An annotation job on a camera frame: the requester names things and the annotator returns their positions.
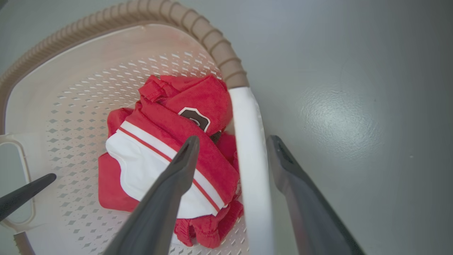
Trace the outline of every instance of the perforated basket bottom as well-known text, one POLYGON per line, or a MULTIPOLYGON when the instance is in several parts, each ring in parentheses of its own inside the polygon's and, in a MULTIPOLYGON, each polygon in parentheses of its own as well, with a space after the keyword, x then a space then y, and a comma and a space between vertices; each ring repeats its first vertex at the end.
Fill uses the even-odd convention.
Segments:
MULTIPOLYGON (((57 174, 55 196, 60 205, 59 228, 65 239, 80 247, 79 254, 101 254, 127 220, 129 213, 108 210, 98 202, 97 158, 105 150, 107 115, 133 105, 137 89, 151 74, 220 77, 211 59, 202 53, 174 52, 118 63, 76 84, 69 84, 48 113, 46 146, 57 174)), ((219 249, 187 248, 172 244, 175 255, 248 254, 246 225, 239 219, 219 249)))

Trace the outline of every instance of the red clothing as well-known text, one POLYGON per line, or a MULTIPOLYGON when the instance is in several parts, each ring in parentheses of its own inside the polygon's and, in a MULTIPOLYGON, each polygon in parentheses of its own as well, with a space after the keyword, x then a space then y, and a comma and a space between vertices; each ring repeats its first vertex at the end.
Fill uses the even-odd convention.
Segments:
MULTIPOLYGON (((197 135, 200 139, 197 169, 193 186, 185 196, 194 189, 199 190, 204 195, 201 203, 207 204, 213 211, 195 218, 178 218, 175 234, 188 246, 192 246, 191 239, 196 237, 203 246, 218 247, 243 213, 242 204, 236 199, 239 172, 235 138, 222 133, 216 144, 210 139, 211 135, 223 130, 232 118, 231 101, 225 84, 212 75, 204 78, 161 76, 160 79, 151 76, 139 92, 140 101, 135 104, 135 109, 117 109, 108 116, 109 140, 106 147, 113 157, 109 153, 99 157, 100 204, 109 209, 133 211, 141 199, 141 193, 149 188, 143 185, 152 185, 138 183, 142 185, 138 189, 139 194, 136 190, 125 189, 125 183, 130 186, 130 180, 141 181, 141 178, 124 178, 127 173, 126 168, 123 169, 124 162, 129 160, 129 155, 121 158, 124 148, 143 144, 150 154, 140 152, 133 161, 151 157, 151 153, 156 152, 156 157, 169 163, 185 140, 197 135), (131 197, 131 192, 138 200, 131 197)), ((140 177, 140 171, 150 171, 149 168, 137 170, 136 165, 133 166, 127 169, 127 174, 140 177)), ((183 198, 178 215, 181 210, 191 209, 184 204, 183 198)))

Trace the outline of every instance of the white fabric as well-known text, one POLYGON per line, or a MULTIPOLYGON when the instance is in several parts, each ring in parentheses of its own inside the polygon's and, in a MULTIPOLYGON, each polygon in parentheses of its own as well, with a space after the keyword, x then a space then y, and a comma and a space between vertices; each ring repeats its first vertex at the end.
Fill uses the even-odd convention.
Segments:
MULTIPOLYGON (((174 158, 176 151, 167 144, 125 121, 121 127, 140 140, 159 150, 169 158, 174 158)), ((169 161, 127 133, 117 130, 107 139, 107 152, 115 158, 121 167, 120 184, 127 195, 141 200, 159 175, 169 165, 169 161)), ((215 204, 225 206, 212 184, 196 169, 194 180, 210 196, 215 204)), ((177 218, 192 219, 203 215, 217 215, 203 193, 194 185, 181 197, 177 218)))

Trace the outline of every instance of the white bar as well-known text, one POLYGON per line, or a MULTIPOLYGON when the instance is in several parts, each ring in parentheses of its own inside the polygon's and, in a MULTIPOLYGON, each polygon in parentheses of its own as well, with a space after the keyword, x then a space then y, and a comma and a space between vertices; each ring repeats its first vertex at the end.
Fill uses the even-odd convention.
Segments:
POLYGON ((274 225, 263 123, 250 88, 229 90, 250 253, 273 255, 274 225))

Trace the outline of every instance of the white stripe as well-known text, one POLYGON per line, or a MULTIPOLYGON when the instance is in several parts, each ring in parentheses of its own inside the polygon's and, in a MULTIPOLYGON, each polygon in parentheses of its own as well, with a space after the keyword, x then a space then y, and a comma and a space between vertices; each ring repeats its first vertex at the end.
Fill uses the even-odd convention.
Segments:
POLYGON ((193 178, 200 184, 200 186, 206 191, 207 194, 211 197, 211 199, 216 203, 216 205, 221 209, 225 206, 222 198, 220 197, 219 193, 217 193, 216 189, 212 184, 206 179, 206 177, 200 173, 197 169, 195 169, 195 174, 193 178))
MULTIPOLYGON (((177 152, 174 149, 172 149, 170 146, 168 146, 166 143, 159 140, 155 136, 146 132, 145 130, 137 127, 136 125, 128 121, 124 121, 121 124, 121 127, 126 131, 130 132, 131 134, 137 136, 147 144, 153 146, 163 154, 167 155, 169 158, 173 159, 176 156, 177 152)), ((193 175, 193 178, 200 184, 200 186, 204 189, 204 191, 210 196, 210 198, 214 201, 214 203, 216 203, 216 205, 219 208, 225 206, 225 203, 223 202, 217 190, 208 181, 208 179, 206 179, 206 177, 202 173, 200 173, 198 169, 195 169, 195 174, 193 175)))
POLYGON ((151 135, 150 133, 146 132, 145 130, 139 128, 138 126, 124 121, 121 124, 121 127, 124 128, 126 131, 130 132, 131 134, 135 135, 136 137, 143 140, 145 143, 151 145, 152 147, 156 148, 158 151, 162 152, 163 154, 167 155, 169 158, 174 158, 176 156, 176 151, 168 146, 163 141, 159 140, 155 136, 151 135))

